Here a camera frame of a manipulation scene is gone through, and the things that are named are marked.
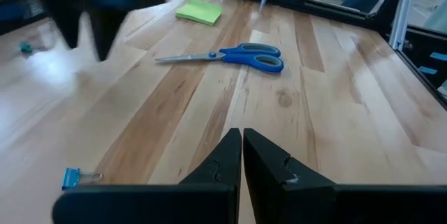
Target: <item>wood grain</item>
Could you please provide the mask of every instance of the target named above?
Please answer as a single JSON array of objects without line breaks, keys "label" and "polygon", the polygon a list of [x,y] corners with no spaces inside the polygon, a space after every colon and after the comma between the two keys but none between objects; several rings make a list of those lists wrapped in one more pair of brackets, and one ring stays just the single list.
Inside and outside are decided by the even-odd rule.
[{"label": "wood grain", "polygon": [[[132,12],[103,63],[86,17],[74,50],[57,36],[17,55],[24,38],[51,39],[46,20],[1,37],[0,223],[51,223],[67,167],[176,184],[232,127],[338,183],[447,183],[447,113],[378,33],[247,0],[224,0],[211,27],[175,18],[185,1]],[[242,42],[280,48],[282,73],[154,60]],[[241,182],[240,223],[254,223]]]}]

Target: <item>blue scissors handle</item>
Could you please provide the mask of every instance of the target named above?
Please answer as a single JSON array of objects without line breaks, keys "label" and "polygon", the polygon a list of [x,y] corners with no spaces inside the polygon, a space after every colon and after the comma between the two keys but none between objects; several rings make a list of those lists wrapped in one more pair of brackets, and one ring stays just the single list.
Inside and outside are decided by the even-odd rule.
[{"label": "blue scissors handle", "polygon": [[220,49],[219,52],[225,54],[252,54],[269,55],[272,57],[281,56],[281,51],[274,46],[263,43],[241,43],[237,47]]},{"label": "blue scissors handle", "polygon": [[227,54],[222,61],[233,64],[245,64],[269,73],[280,73],[284,68],[284,62],[267,54]]}]

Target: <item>wooden tabletop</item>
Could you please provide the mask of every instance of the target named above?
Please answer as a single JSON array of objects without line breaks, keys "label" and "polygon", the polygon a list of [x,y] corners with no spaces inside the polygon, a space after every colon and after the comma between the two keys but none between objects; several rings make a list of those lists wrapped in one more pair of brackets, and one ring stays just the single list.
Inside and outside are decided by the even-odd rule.
[{"label": "wooden tabletop", "polygon": [[[337,183],[447,184],[446,111],[378,33],[247,0],[225,0],[211,27],[175,18],[184,1],[130,14],[103,63],[86,17],[72,51],[57,37],[17,55],[35,33],[51,40],[46,21],[1,37],[0,223],[49,223],[67,167],[176,184],[232,127]],[[154,60],[241,42],[280,48],[282,74]],[[245,179],[240,222],[254,222]]]}]

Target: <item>small blue object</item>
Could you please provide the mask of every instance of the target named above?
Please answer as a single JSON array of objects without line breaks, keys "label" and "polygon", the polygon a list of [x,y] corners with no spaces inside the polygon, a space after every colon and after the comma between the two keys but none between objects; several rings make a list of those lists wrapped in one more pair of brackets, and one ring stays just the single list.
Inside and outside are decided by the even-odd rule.
[{"label": "small blue object", "polygon": [[447,54],[441,54],[441,53],[433,52],[433,53],[430,55],[430,57],[431,57],[431,58],[434,58],[434,59],[441,60],[441,61],[447,61]]},{"label": "small blue object", "polygon": [[29,43],[21,42],[19,44],[19,47],[20,47],[21,53],[25,53],[25,54],[32,54],[33,53],[33,47]]},{"label": "small blue object", "polygon": [[432,69],[432,68],[428,68],[428,67],[424,67],[421,66],[419,67],[419,71],[422,73],[426,73],[426,74],[430,74],[430,75],[434,75],[438,72],[438,70]]},{"label": "small blue object", "polygon": [[64,180],[62,181],[62,190],[67,188],[74,188],[79,183],[81,178],[81,169],[67,168],[65,170]]}]

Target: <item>green sticky note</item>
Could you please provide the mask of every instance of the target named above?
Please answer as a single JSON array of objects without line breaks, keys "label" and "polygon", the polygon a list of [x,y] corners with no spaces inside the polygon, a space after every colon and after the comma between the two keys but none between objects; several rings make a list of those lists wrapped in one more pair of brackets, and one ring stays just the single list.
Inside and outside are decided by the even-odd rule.
[{"label": "green sticky note", "polygon": [[203,0],[186,0],[186,4],[175,11],[175,16],[213,25],[222,14],[222,7]]}]

